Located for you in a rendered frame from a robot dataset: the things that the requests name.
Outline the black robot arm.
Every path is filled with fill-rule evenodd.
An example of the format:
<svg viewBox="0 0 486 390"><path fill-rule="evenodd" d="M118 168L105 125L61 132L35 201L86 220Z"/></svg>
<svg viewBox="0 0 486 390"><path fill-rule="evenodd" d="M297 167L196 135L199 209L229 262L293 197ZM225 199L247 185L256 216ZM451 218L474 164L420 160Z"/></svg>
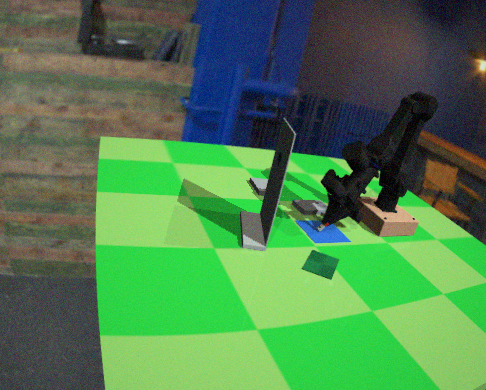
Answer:
<svg viewBox="0 0 486 390"><path fill-rule="evenodd" d="M374 164L382 167L379 186L383 188L377 201L373 202L381 211L398 212L395 210L398 199L403 198L407 192L405 181L408 160L423 125L432 118L437 107L437 100L433 96L420 91L409 94L401 99L400 107L379 136L375 136L366 146L364 142L357 140L342 150L342 156L353 170L352 173L360 177L366 185L374 176L379 177L379 168ZM396 142L402 134L395 153Z"/></svg>

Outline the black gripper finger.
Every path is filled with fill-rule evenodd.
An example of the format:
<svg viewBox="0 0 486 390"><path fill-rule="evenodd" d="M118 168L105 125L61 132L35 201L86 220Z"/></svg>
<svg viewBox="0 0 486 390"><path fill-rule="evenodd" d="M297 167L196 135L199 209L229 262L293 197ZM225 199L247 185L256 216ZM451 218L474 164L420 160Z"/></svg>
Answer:
<svg viewBox="0 0 486 390"><path fill-rule="evenodd" d="M323 225L332 220L338 213L340 213L345 208L345 206L343 206L343 203L337 200L335 197L328 193L327 196L329 203L325 211L324 218L322 220Z"/></svg>
<svg viewBox="0 0 486 390"><path fill-rule="evenodd" d="M333 224L333 223L335 223L335 222L337 222L337 221L339 221L339 220L342 220L342 219L344 219L344 218L346 218L346 217L351 217L351 214L350 214L350 212L349 212L348 210L343 209L343 210L342 210L340 213L338 213L338 214L337 214L337 215L336 215L336 216L335 216L335 217L334 217L332 220L330 220L328 223L329 223L329 225L331 225L331 224ZM328 226L329 226L329 225L328 225Z"/></svg>

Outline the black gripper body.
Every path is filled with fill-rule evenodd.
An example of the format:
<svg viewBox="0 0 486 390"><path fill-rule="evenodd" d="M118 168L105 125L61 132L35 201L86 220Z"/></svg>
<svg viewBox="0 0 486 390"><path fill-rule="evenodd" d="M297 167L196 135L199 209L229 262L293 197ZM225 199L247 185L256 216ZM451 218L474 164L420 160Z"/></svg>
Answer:
<svg viewBox="0 0 486 390"><path fill-rule="evenodd" d="M362 193L365 195L367 185L354 173L351 173L350 176L346 174L345 178L346 181L342 184L328 175L320 182L324 187L329 187L333 190L334 193L331 195L342 202L343 206L345 206L344 209L350 212L350 218L359 223L363 216L360 209L356 206L357 199Z"/></svg>

